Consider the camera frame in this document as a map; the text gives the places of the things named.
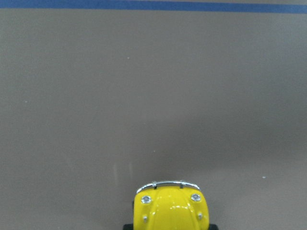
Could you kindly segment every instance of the headlight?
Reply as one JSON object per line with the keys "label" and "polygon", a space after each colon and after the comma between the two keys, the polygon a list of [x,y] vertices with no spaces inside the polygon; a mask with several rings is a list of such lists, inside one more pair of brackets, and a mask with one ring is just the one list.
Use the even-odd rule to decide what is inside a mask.
{"label": "headlight", "polygon": [[142,197],[141,201],[142,201],[143,204],[148,204],[152,201],[152,199],[151,199],[150,196],[145,195],[145,196]]}
{"label": "headlight", "polygon": [[193,194],[191,196],[191,199],[194,200],[194,201],[200,201],[201,200],[201,196],[199,194]]}

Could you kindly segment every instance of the toy car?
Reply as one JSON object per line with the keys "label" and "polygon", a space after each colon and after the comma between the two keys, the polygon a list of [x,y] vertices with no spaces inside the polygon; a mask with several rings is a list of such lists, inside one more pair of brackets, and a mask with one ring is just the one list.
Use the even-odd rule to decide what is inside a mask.
{"label": "toy car", "polygon": [[189,182],[146,184],[137,190],[133,207],[133,224],[125,224],[123,230],[218,230],[209,223],[200,188]]}

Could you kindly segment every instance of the gray background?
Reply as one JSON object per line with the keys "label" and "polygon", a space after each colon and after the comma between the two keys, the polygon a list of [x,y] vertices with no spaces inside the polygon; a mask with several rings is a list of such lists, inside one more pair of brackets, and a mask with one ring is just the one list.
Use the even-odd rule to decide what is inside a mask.
{"label": "gray background", "polygon": [[307,227],[304,14],[0,10],[0,229],[118,230],[184,179],[221,230]]}

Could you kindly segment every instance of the blue tape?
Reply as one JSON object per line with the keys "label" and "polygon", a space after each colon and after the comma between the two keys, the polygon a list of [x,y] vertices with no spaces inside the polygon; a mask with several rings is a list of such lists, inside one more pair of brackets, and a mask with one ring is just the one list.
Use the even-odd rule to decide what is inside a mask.
{"label": "blue tape", "polygon": [[307,13],[307,5],[142,0],[0,0],[0,8]]}

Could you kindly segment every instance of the black tire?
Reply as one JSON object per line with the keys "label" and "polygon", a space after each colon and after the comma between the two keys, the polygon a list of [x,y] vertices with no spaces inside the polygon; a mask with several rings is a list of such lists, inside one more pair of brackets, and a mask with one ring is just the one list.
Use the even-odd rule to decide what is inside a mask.
{"label": "black tire", "polygon": [[133,224],[125,224],[123,230],[133,230]]}
{"label": "black tire", "polygon": [[209,229],[208,230],[219,230],[216,224],[209,224]]}

